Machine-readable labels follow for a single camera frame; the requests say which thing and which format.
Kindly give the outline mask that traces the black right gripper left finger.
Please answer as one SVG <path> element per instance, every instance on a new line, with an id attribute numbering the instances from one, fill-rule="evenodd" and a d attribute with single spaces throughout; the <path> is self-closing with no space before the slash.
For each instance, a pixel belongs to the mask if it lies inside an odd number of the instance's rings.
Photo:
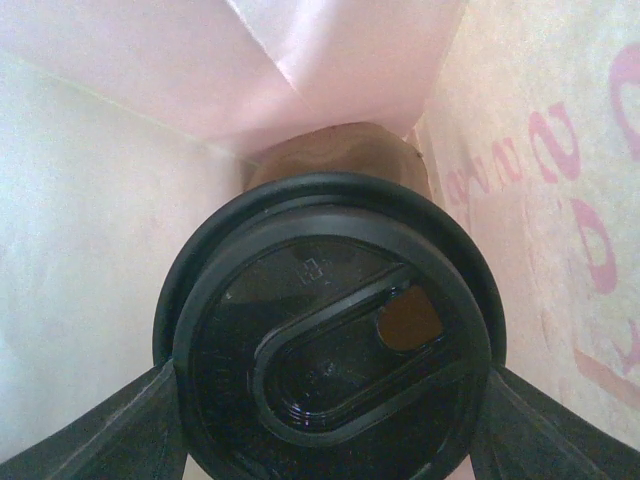
<path id="1" fill-rule="evenodd" d="M 1 464 L 3 479 L 181 479 L 187 460 L 171 361 Z"/>

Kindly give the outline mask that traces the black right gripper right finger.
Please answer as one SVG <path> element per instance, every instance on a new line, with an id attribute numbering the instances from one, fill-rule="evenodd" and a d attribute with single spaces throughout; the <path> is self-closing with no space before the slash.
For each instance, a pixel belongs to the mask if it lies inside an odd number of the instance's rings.
<path id="1" fill-rule="evenodd" d="M 639 452 L 505 367 L 495 367 L 470 449 L 477 479 L 637 479 Z"/>

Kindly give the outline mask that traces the black coffee cup lid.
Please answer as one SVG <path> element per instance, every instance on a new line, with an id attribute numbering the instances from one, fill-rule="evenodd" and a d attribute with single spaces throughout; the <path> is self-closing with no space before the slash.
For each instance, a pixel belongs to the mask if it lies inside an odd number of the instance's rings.
<path id="1" fill-rule="evenodd" d="M 425 197 L 362 174 L 249 190 L 162 287 L 187 450 L 216 479 L 443 479 L 506 358 L 496 281 Z"/>

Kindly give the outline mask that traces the cream paper bag pink sides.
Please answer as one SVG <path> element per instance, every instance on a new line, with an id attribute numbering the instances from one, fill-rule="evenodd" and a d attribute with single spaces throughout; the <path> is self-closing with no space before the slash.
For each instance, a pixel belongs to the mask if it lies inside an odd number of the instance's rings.
<path id="1" fill-rule="evenodd" d="M 637 446 L 637 2 L 5 1 L 2 458 L 150 368 L 171 263 L 261 150 L 364 121 L 485 256 L 509 368 Z"/>

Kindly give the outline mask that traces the brown pulp cup carrier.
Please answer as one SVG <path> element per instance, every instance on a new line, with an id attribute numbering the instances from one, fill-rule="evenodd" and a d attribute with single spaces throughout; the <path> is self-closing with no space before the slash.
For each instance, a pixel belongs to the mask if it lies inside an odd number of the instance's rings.
<path id="1" fill-rule="evenodd" d="M 380 178 L 432 197 L 420 150 L 370 122 L 322 128 L 252 155 L 245 188 L 297 175 L 336 172 Z"/>

